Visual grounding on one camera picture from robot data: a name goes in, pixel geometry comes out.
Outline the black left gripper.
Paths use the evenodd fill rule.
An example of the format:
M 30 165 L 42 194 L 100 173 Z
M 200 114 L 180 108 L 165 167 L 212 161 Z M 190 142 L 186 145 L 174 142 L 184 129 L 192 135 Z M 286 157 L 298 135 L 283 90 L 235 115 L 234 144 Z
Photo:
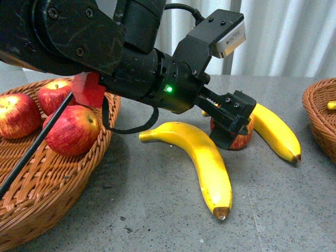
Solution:
M 157 53 L 158 67 L 156 70 L 156 83 L 151 88 L 151 105 L 181 114 L 194 106 L 200 107 L 222 126 L 233 123 L 247 123 L 256 106 L 256 100 L 240 92 L 218 95 L 205 87 L 197 79 L 190 67 L 174 57 L 163 52 Z M 236 137 L 247 135 L 247 127 L 243 127 L 237 135 L 230 135 L 214 121 L 210 122 L 210 139 L 213 141 L 219 135 L 219 140 L 227 147 L 235 141 Z

